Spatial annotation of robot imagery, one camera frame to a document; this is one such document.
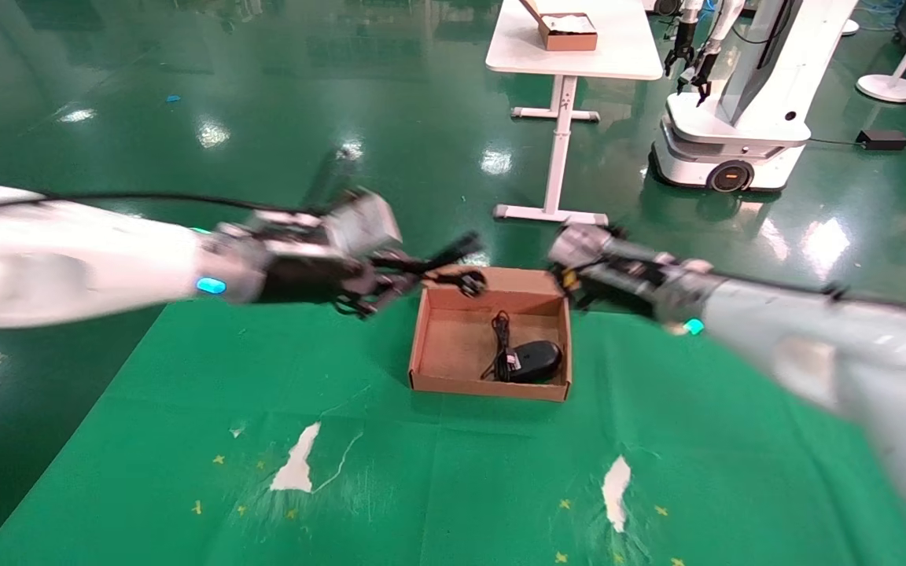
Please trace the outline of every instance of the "white floor lamp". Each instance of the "white floor lamp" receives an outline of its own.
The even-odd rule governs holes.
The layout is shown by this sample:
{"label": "white floor lamp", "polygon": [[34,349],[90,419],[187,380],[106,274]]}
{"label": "white floor lamp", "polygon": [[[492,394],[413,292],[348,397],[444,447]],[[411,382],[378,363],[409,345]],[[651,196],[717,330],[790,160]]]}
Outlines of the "white floor lamp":
{"label": "white floor lamp", "polygon": [[881,101],[906,102],[906,53],[892,75],[865,75],[856,83],[859,91],[868,97]]}
{"label": "white floor lamp", "polygon": [[841,35],[848,37],[859,32],[859,22],[849,19],[845,22],[845,28],[841,29]]}

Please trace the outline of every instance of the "green mat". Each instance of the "green mat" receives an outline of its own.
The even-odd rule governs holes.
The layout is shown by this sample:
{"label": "green mat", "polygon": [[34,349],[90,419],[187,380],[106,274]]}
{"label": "green mat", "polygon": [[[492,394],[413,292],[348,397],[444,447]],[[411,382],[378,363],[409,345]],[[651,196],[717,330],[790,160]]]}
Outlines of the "green mat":
{"label": "green mat", "polygon": [[[577,314],[565,404],[413,393],[416,306],[170,306],[0,530],[0,564],[906,565],[859,431],[707,337]],[[315,422],[313,492],[269,491]]]}

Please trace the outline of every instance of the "cardboard box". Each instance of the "cardboard box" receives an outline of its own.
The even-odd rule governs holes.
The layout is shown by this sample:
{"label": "cardboard box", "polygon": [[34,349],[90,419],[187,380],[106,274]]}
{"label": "cardboard box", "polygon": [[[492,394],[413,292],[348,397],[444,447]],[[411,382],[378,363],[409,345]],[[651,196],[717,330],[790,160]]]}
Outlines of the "cardboard box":
{"label": "cardboard box", "polygon": [[[477,298],[463,296],[456,287],[425,284],[407,369],[411,389],[565,401],[572,386],[572,326],[568,300],[554,277],[546,271],[499,267],[481,272],[488,292]],[[499,311],[510,316],[511,345],[551,340],[562,349],[562,363],[549,382],[481,379],[497,351],[492,319]]]}
{"label": "cardboard box", "polygon": [[597,33],[585,12],[554,12],[544,14],[536,7],[536,0],[519,0],[526,11],[536,19],[536,26],[549,51],[594,51]]}

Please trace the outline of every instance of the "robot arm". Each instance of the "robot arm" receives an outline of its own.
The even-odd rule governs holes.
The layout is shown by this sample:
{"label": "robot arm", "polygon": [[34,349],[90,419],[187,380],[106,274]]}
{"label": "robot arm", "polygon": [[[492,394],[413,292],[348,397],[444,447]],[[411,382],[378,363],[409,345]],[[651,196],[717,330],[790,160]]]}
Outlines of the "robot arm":
{"label": "robot arm", "polygon": [[788,391],[855,421],[906,497],[906,307],[719,275],[597,226],[565,228],[549,259],[565,292],[636,297],[666,329],[705,331]]}
{"label": "robot arm", "polygon": [[[0,186],[0,203],[36,200]],[[432,260],[400,251],[387,201],[352,194],[327,212],[253,211],[211,233],[67,200],[0,208],[0,329],[56,325],[195,297],[333,303],[368,318],[423,279],[473,296],[481,273],[430,272],[481,250],[475,233]]]}
{"label": "robot arm", "polygon": [[676,25],[676,39],[673,48],[666,54],[662,64],[666,76],[670,76],[676,60],[683,60],[684,68],[694,63],[694,30],[698,29],[698,14],[705,0],[683,0],[680,3],[680,21]]}
{"label": "robot arm", "polygon": [[701,12],[702,3],[698,0],[684,0],[680,6],[680,23],[676,30],[676,42],[673,50],[666,55],[665,69],[669,75],[670,68],[677,58],[683,58],[684,70],[676,80],[676,92],[682,93],[687,85],[696,86],[700,100],[698,106],[712,94],[712,68],[722,50],[722,42],[729,35],[736,19],[740,17],[746,0],[723,0],[722,6],[716,15],[715,25],[709,32],[708,39],[702,44],[697,56],[694,56],[694,29],[698,24],[698,14]]}

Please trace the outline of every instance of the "glossy green floor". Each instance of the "glossy green floor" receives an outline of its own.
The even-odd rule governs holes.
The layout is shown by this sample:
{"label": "glossy green floor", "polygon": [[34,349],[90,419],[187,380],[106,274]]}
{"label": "glossy green floor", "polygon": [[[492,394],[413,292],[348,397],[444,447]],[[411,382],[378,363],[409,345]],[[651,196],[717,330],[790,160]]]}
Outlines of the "glossy green floor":
{"label": "glossy green floor", "polygon": [[[507,112],[543,104],[550,80],[486,71],[496,11],[481,1],[0,0],[0,183],[298,204],[341,145],[359,155],[359,182],[391,201],[410,252],[478,229],[490,263],[539,267],[554,227],[489,214],[542,200],[553,125]],[[813,134],[906,132],[906,107],[853,90],[898,58],[888,33],[844,40],[808,118]],[[812,145],[774,201],[668,189],[646,178],[645,155],[671,89],[581,83],[580,106],[604,120],[574,128],[566,207],[607,212],[636,240],[727,271],[906,300],[906,152]],[[181,100],[167,104],[169,94]],[[183,204],[114,208],[195,226],[237,218]],[[0,524],[157,312],[0,334]]]}

